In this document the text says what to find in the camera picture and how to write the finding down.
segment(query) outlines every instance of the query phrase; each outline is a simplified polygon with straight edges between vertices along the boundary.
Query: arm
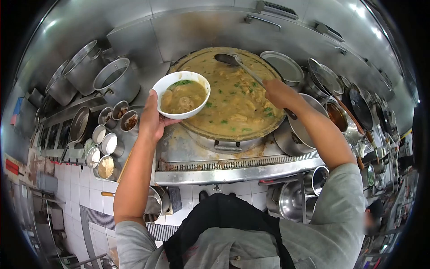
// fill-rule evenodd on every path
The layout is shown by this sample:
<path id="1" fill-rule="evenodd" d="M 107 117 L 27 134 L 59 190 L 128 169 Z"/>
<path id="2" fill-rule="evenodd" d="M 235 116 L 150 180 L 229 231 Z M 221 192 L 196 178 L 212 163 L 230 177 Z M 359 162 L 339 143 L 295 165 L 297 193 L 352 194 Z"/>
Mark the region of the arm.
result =
<path id="1" fill-rule="evenodd" d="M 158 140 L 164 127 L 178 120 L 163 119 L 157 110 L 157 93 L 151 90 L 145 108 L 140 116 L 139 135 L 133 146 L 127 166 L 124 167 L 121 182 L 114 199 L 115 225 L 131 220 L 144 224 L 143 215 L 148 200 L 152 160 Z"/>
<path id="2" fill-rule="evenodd" d="M 329 118 L 315 110 L 296 91 L 281 81 L 265 80 L 263 83 L 266 98 L 272 104 L 279 109 L 288 108 L 296 114 L 330 170 L 346 163 L 357 164 L 348 142 Z"/>

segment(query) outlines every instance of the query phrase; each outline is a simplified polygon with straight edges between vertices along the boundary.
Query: pot handle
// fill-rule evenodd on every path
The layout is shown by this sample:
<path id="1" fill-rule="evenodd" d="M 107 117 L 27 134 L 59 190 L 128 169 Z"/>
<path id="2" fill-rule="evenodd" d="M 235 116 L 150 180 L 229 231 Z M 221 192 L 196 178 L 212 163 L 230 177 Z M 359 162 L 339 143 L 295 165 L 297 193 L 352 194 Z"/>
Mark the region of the pot handle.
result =
<path id="1" fill-rule="evenodd" d="M 218 140 L 215 140 L 214 148 L 217 150 L 228 150 L 228 151 L 232 151 L 232 152 L 239 152 L 242 150 L 242 148 L 240 147 L 240 142 L 236 142 L 236 146 L 232 147 L 232 146 L 221 146 L 221 145 L 219 145 Z"/>
<path id="2" fill-rule="evenodd" d="M 100 53 L 101 53 L 101 49 L 98 49 L 98 52 L 93 57 L 91 57 L 91 61 L 94 61 L 95 59 L 97 59 L 100 56 Z"/>

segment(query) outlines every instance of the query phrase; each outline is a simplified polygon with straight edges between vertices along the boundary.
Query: white powder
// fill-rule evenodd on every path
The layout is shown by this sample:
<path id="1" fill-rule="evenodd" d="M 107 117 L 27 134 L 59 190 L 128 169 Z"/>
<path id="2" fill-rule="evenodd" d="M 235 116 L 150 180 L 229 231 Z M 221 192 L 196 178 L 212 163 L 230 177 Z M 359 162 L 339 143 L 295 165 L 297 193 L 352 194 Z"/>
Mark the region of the white powder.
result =
<path id="1" fill-rule="evenodd" d="M 117 147 L 118 138 L 116 136 L 112 136 L 106 144 L 106 153 L 112 153 Z"/>
<path id="2" fill-rule="evenodd" d="M 101 143 L 102 140 L 104 139 L 104 136 L 106 134 L 106 129 L 102 130 L 98 135 L 97 135 L 97 144 Z"/>

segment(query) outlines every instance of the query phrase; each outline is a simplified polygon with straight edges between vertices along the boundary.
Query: metal ladle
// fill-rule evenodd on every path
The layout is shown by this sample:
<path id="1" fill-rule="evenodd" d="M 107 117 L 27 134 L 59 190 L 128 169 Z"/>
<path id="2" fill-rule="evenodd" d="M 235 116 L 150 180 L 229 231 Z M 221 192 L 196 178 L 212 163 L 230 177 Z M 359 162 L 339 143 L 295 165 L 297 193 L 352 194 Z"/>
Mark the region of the metal ladle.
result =
<path id="1" fill-rule="evenodd" d="M 256 73 L 252 72 L 248 67 L 246 67 L 246 65 L 242 63 L 242 59 L 240 58 L 239 55 L 235 53 L 232 53 L 232 54 L 218 53 L 215 55 L 215 60 L 217 60 L 218 62 L 229 64 L 231 66 L 242 67 L 248 74 L 251 75 L 253 79 L 255 79 L 255 81 L 258 82 L 258 84 L 260 84 L 264 89 L 266 89 L 264 87 L 263 80 Z M 284 110 L 291 117 L 291 119 L 297 120 L 297 116 L 291 110 L 286 108 L 284 108 Z"/>

